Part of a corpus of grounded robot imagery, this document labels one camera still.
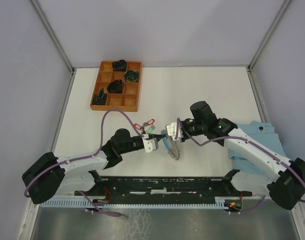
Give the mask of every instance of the folded light blue fabric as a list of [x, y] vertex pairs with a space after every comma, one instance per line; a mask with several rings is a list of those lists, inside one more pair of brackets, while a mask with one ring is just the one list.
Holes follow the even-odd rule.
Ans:
[[[286, 156], [279, 136], [275, 133], [275, 127], [270, 123], [253, 121], [251, 124], [238, 124], [248, 136], [271, 149], [279, 155]], [[228, 150], [228, 157], [232, 161], [232, 168], [239, 169], [249, 174], [266, 175], [260, 168], [248, 161], [238, 152]]]

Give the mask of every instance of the table surface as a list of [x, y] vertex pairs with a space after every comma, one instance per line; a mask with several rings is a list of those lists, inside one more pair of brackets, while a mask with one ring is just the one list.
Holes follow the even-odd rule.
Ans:
[[[58, 136], [55, 155], [88, 153], [100, 145], [103, 111], [93, 111], [90, 102], [98, 68], [76, 71]], [[138, 112], [127, 115], [134, 123], [155, 119], [159, 134], [167, 124], [192, 118], [190, 106], [206, 101], [218, 118], [249, 124], [260, 121], [259, 112], [245, 67], [143, 67]], [[132, 130], [118, 112], [110, 112], [104, 123], [104, 143], [120, 128]], [[196, 138], [205, 141], [205, 136]], [[163, 145], [151, 153], [144, 150], [123, 154], [113, 168], [98, 171], [106, 176], [220, 177], [228, 173], [228, 151], [217, 143], [197, 146], [191, 140], [179, 143], [180, 159], [172, 159]]]

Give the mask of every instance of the wooden tray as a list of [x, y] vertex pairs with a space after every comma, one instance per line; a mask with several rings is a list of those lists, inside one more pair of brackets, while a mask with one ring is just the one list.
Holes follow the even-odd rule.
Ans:
[[[94, 111], [107, 111], [119, 109], [124, 112], [137, 112], [139, 93], [142, 82], [142, 63], [140, 61], [128, 61], [126, 71], [113, 71], [113, 61], [102, 61], [98, 71], [96, 84], [93, 89], [90, 107]], [[129, 70], [139, 72], [138, 82], [125, 82], [125, 73]], [[108, 93], [110, 82], [121, 79], [123, 83], [122, 93]], [[107, 94], [105, 105], [94, 105], [93, 99], [101, 89]]]

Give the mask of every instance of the gray wall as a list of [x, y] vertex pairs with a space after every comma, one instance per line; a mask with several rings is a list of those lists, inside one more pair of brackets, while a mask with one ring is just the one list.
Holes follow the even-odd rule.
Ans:
[[305, 160], [305, 0], [295, 0], [255, 67], [288, 157]]
[[284, 0], [39, 0], [74, 67], [248, 65]]
[[21, 175], [49, 149], [69, 72], [27, 0], [0, 0], [0, 240], [16, 238]]

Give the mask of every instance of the robotic arm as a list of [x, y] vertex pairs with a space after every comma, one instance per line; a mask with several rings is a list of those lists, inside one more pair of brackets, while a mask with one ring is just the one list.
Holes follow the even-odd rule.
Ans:
[[[262, 169], [266, 175], [254, 175], [238, 169], [230, 171], [224, 179], [238, 191], [270, 195], [279, 206], [291, 210], [305, 193], [305, 162], [280, 156], [247, 136], [237, 125], [226, 118], [217, 118], [205, 101], [190, 107], [194, 119], [178, 119], [166, 126], [167, 136], [173, 141], [185, 142], [192, 137], [205, 135], [209, 141], [197, 143], [203, 146], [217, 142], [223, 147], [241, 153], [245, 158]], [[98, 179], [97, 171], [114, 167], [120, 163], [122, 154], [145, 149], [146, 153], [158, 149], [158, 141], [165, 134], [130, 136], [127, 129], [119, 129], [102, 146], [100, 152], [55, 157], [45, 153], [23, 175], [22, 179], [34, 204], [43, 203], [55, 194], [74, 191], [89, 191]]]

